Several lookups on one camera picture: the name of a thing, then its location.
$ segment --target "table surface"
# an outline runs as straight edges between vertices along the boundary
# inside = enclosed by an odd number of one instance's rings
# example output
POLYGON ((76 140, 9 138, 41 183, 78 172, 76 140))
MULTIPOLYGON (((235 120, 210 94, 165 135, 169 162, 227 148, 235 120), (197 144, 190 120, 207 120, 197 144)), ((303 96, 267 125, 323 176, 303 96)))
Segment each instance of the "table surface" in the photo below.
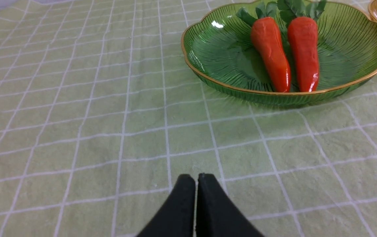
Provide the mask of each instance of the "table surface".
POLYGON ((228 3, 0 11, 0 236, 133 236, 207 172, 268 237, 377 237, 377 75, 289 110, 218 93, 180 40, 228 3))

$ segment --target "green tablecloth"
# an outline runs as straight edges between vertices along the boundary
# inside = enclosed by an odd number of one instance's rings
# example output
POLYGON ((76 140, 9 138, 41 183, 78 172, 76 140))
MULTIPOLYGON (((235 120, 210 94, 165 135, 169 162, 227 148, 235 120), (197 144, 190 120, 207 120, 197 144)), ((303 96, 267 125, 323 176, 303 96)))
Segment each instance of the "green tablecloth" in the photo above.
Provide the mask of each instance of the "green tablecloth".
POLYGON ((180 39, 227 3, 0 11, 0 236, 133 236, 207 172, 268 237, 377 237, 377 75, 291 110, 218 93, 180 39))

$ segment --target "tablecloth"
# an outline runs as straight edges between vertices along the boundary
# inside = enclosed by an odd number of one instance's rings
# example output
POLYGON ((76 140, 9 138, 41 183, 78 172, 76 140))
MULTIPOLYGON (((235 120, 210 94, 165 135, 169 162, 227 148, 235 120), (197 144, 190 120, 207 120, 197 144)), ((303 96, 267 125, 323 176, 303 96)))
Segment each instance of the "tablecloth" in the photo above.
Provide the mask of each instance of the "tablecloth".
POLYGON ((301 108, 218 93, 181 34, 228 3, 0 11, 0 236, 134 236, 179 174, 206 172, 268 237, 377 237, 377 75, 301 108))

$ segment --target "orange carrot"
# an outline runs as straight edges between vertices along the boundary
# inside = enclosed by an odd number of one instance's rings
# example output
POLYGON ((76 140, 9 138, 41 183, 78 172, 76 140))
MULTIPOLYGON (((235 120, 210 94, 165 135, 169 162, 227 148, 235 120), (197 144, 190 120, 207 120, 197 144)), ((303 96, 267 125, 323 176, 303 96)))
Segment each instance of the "orange carrot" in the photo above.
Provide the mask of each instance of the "orange carrot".
POLYGON ((251 42, 262 57, 276 91, 289 92, 291 69, 282 47, 279 26, 271 17, 276 15, 276 3, 270 2, 265 7, 262 2, 256 8, 256 13, 258 19, 241 8, 237 16, 251 26, 251 42))
POLYGON ((293 52, 301 92, 315 91, 319 83, 318 25, 302 16, 288 26, 288 42, 293 52))

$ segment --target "grid pattern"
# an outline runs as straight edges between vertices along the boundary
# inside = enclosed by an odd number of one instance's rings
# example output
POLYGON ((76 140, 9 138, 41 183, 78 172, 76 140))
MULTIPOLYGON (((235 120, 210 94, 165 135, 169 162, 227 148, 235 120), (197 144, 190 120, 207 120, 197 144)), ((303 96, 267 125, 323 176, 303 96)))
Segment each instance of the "grid pattern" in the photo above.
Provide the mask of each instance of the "grid pattern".
POLYGON ((180 38, 228 3, 0 11, 0 236, 134 236, 179 174, 207 172, 269 237, 377 237, 377 75, 290 110, 218 93, 180 38))

